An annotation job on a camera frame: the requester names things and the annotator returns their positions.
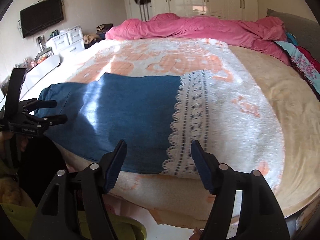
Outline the beige bed sheet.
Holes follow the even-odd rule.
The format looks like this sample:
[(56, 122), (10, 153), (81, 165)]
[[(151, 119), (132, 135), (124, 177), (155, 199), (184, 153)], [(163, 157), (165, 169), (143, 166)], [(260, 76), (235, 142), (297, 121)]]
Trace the beige bed sheet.
[(291, 66), (254, 50), (229, 48), (260, 86), (281, 124), (286, 152), (276, 198), (289, 217), (319, 196), (319, 100)]

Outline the pink duvet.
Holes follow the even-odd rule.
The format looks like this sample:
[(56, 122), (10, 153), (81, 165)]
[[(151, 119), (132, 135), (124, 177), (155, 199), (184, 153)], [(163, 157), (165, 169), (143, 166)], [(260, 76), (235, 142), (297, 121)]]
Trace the pink duvet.
[(286, 40), (284, 23), (277, 17), (240, 21), (221, 20), (213, 16), (180, 17), (165, 13), (153, 16), (149, 21), (134, 18), (125, 20), (105, 34), (109, 40), (158, 37), (211, 38), (270, 55), (290, 65), (287, 54), (276, 44), (277, 41)]

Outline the white curved dresser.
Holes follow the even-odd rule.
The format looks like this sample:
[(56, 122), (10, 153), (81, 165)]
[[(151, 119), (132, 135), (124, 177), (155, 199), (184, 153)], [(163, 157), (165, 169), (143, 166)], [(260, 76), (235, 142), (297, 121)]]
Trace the white curved dresser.
[(38, 98), (41, 91), (48, 86), (46, 76), (61, 64), (59, 55), (52, 55), (27, 72), (21, 88), (20, 101)]

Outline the grey padded headboard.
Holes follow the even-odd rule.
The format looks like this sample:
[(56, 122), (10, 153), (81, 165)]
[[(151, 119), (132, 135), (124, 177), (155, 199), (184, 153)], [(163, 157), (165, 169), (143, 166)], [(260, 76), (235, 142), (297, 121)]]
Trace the grey padded headboard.
[(293, 34), (298, 44), (307, 49), (319, 61), (320, 27), (317, 22), (272, 9), (267, 9), (267, 16), (280, 18), (284, 22), (286, 31)]

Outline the orange white plaid blanket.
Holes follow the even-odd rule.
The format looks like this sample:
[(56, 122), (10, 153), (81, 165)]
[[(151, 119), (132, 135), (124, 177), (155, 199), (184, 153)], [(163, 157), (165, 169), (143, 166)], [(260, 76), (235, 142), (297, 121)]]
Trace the orange white plaid blanket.
[(108, 42), (95, 81), (53, 85), (57, 114), (68, 121), (47, 134), (90, 161), (120, 139), (128, 154), (114, 195), (159, 216), (205, 220), (214, 198), (201, 185), (190, 145), (235, 170), (259, 170), (277, 191), (284, 136), (267, 97), (249, 71), (216, 40)]

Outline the black wall television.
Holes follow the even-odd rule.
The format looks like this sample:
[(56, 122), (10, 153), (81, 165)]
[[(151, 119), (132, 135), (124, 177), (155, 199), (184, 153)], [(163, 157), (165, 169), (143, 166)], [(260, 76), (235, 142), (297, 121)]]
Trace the black wall television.
[(62, 0), (44, 0), (20, 11), (23, 38), (64, 20)]

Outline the blue denim pants lace hem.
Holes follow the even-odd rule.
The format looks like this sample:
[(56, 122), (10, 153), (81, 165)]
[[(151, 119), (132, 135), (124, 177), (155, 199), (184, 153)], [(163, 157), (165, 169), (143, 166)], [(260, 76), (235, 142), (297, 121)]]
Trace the blue denim pants lace hem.
[(208, 148), (211, 141), (211, 77), (206, 70), (182, 76), (106, 73), (88, 84), (51, 85), (40, 99), (55, 100), (57, 106), (34, 113), (66, 115), (67, 122), (48, 129), (46, 135), (84, 159), (98, 161), (124, 140), (123, 171), (196, 179), (190, 146), (198, 140)]

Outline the pile of folded clothes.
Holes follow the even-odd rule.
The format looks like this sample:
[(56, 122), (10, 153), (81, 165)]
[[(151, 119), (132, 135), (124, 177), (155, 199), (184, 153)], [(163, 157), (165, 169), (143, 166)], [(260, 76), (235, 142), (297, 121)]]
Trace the pile of folded clothes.
[(101, 24), (96, 27), (94, 34), (87, 34), (83, 36), (85, 49), (88, 49), (95, 43), (105, 39), (105, 34), (113, 27), (113, 23)]

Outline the white drawer chest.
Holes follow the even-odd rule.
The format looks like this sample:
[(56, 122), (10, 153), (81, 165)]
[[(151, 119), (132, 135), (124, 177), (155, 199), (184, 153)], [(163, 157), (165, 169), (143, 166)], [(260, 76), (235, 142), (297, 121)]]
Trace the white drawer chest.
[(70, 53), (85, 50), (83, 33), (79, 25), (61, 30), (59, 35), (50, 38), (46, 46), (52, 48), (54, 54), (66, 57)]

